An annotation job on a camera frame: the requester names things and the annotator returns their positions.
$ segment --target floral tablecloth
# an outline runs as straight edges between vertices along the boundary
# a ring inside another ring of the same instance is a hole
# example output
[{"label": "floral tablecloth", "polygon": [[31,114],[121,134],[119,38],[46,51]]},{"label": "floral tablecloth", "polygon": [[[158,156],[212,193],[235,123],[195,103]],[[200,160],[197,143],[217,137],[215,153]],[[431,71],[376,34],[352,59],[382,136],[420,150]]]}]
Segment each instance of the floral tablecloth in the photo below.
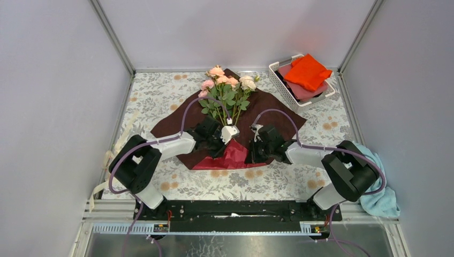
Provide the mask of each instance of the floral tablecloth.
[{"label": "floral tablecloth", "polygon": [[[239,72],[239,75],[259,75],[257,87],[272,93],[285,103],[271,83],[267,72]],[[137,110],[139,115],[128,137],[139,134],[150,140],[149,131],[171,114],[190,95],[200,90],[206,79],[203,72],[137,73],[131,89],[120,134]],[[336,94],[330,99],[298,113],[307,119],[299,130],[302,142],[316,145],[336,145],[352,140],[344,103],[338,92],[337,80],[329,82]],[[123,186],[114,180],[114,188]],[[274,161],[268,166],[242,170],[188,170],[176,157],[159,163],[152,183],[167,199],[179,200],[306,200],[318,188],[330,183],[322,169],[307,165],[287,165]],[[112,194],[106,188],[103,199],[133,199],[129,193]]]}]

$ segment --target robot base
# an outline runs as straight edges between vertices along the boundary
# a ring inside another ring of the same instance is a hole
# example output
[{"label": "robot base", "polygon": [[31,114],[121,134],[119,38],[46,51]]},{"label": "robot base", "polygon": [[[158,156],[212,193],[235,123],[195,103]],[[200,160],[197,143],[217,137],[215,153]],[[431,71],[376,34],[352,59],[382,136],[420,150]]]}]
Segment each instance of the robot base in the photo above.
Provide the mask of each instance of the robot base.
[{"label": "robot base", "polygon": [[[335,211],[332,220],[341,221]],[[166,200],[152,210],[144,206],[138,220],[167,221],[170,232],[292,232],[300,222],[324,222],[331,209],[320,210],[311,200],[296,201],[191,201]]]}]

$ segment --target gray floor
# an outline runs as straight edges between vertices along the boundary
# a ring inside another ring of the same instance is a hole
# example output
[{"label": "gray floor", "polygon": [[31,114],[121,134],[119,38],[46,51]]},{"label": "gray floor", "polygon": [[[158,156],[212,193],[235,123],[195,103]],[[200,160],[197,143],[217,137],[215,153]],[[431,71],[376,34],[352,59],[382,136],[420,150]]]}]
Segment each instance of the gray floor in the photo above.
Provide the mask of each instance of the gray floor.
[{"label": "gray floor", "polygon": [[[371,256],[392,256],[385,231],[379,225],[335,225],[336,237],[359,244]],[[93,234],[88,256],[121,256],[125,235]],[[313,243],[301,236],[166,236],[159,240],[163,257],[173,256],[347,256],[335,242]],[[354,256],[366,256],[346,246]],[[130,236],[125,256],[158,256],[158,249],[145,236]]]}]

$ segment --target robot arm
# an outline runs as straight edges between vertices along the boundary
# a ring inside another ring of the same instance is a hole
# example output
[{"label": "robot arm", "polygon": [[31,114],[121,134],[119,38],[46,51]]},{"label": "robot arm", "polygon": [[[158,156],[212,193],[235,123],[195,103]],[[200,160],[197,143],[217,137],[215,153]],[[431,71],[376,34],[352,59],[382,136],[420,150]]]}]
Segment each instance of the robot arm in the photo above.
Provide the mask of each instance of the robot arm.
[{"label": "robot arm", "polygon": [[[302,148],[295,140],[285,141],[272,125],[256,125],[252,129],[255,136],[251,141],[251,151],[246,162],[263,162],[274,157],[279,162],[307,164],[327,171],[332,183],[321,188],[309,199],[322,210],[345,200],[357,201],[380,177],[378,171],[355,156]],[[361,154],[350,141],[343,141],[337,148]]]},{"label": "robot arm", "polygon": [[[207,116],[194,129],[155,140],[152,146],[142,147],[128,156],[115,172],[117,178],[131,193],[135,194],[148,208],[155,209],[164,196],[151,183],[160,160],[180,154],[207,149],[213,158],[222,156],[227,143],[239,134],[235,126],[224,126]],[[112,172],[119,159],[132,148],[146,143],[139,135],[131,137],[109,166]]]}]

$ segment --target rose bouquet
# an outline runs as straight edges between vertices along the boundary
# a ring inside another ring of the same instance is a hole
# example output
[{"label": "rose bouquet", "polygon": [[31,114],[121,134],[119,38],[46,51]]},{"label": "rose bouquet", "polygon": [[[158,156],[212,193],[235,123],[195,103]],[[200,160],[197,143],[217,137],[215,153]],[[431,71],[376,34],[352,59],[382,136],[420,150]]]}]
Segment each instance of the rose bouquet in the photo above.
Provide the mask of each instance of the rose bouquet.
[{"label": "rose bouquet", "polygon": [[[255,82],[259,78],[253,79],[250,76],[243,76],[238,81],[232,76],[226,77],[224,74],[224,71],[218,65],[207,71],[206,75],[209,79],[202,83],[199,97],[208,96],[222,102],[236,125],[241,111],[247,110],[249,105],[247,99],[255,91]],[[203,107],[203,114],[209,114],[213,118],[219,119],[224,126],[227,124],[227,113],[217,102],[210,99],[200,100],[199,102]]]}]

